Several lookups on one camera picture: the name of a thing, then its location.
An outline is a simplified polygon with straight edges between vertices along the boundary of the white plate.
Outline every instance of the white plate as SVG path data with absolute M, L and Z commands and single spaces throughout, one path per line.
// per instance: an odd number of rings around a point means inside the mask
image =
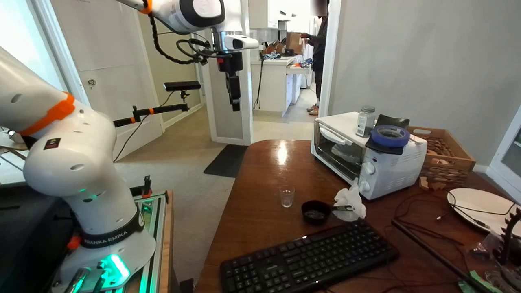
M 509 218 L 509 212 L 519 207 L 504 197 L 478 189 L 452 189 L 445 194 L 445 200 L 470 225 L 494 235 L 502 233 L 504 218 Z M 512 235 L 521 236 L 521 225 L 514 226 Z

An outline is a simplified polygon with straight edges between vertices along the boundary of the white wall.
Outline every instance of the white wall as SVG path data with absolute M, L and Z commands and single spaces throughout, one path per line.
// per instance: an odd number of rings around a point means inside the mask
M 413 126 L 447 129 L 488 165 L 521 104 L 521 2 L 349 0 L 336 7 L 338 28 L 328 31 L 328 38 L 336 33 L 335 54 L 325 60 L 333 64 L 327 112 L 372 104 Z

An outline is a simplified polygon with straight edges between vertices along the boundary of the person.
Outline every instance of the person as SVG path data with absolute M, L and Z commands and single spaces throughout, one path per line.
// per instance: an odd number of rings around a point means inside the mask
M 309 116 L 318 114 L 320 90 L 322 90 L 322 69 L 323 69 L 323 52 L 327 38 L 327 20 L 328 20 L 328 0 L 314 0 L 315 16 L 322 20 L 317 36 L 302 33 L 301 38 L 312 46 L 312 72 L 315 83 L 315 99 L 317 103 L 307 108 Z

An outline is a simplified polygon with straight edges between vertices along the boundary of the floor mat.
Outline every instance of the floor mat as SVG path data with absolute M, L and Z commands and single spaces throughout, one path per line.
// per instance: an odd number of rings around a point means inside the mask
M 206 166 L 204 174 L 235 178 L 247 147 L 226 145 Z

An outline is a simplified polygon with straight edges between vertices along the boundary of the floor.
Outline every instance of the floor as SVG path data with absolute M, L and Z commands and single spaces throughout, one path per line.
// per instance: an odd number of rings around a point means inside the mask
M 266 139 L 309 140 L 312 121 L 305 108 L 315 103 L 314 88 L 302 90 L 301 98 L 284 117 L 253 112 L 253 142 Z M 115 163 L 128 186 L 139 186 L 151 178 L 154 192 L 174 192 L 174 270 L 177 280 L 196 279 L 227 200 L 232 181 L 208 176 L 203 169 L 222 145 L 209 140 L 206 111 L 169 127 L 164 135 Z M 0 160 L 0 184 L 22 181 L 17 168 Z

